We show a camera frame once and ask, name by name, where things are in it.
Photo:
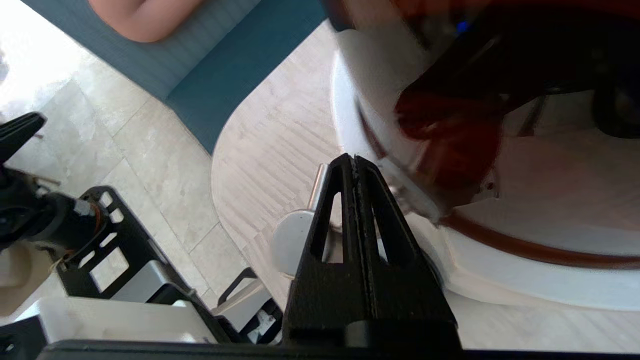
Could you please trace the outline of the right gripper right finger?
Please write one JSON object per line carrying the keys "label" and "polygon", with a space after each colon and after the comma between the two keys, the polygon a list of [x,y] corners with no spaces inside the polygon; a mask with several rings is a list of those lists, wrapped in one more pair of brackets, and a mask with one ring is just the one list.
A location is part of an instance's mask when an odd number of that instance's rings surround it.
{"label": "right gripper right finger", "polygon": [[354,322],[354,346],[373,349],[459,349],[457,321],[437,272],[418,246],[377,167],[361,156],[359,247],[365,318]]}

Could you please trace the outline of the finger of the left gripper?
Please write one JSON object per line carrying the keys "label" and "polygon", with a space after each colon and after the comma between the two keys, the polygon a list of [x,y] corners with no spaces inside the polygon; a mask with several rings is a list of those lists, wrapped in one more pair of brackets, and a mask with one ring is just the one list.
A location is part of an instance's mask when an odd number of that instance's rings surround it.
{"label": "finger of the left gripper", "polygon": [[4,164],[46,124],[41,112],[28,112],[0,126],[0,163]]}

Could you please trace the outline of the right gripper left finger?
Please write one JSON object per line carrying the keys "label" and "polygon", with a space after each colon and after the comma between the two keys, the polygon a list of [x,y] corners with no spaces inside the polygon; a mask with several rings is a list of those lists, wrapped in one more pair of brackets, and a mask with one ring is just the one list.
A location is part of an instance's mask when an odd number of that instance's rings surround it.
{"label": "right gripper left finger", "polygon": [[[292,281],[283,322],[291,346],[373,348],[368,256],[375,251],[373,212],[359,158],[343,153],[327,166],[317,209]],[[336,195],[342,205],[342,260],[324,259]]]}

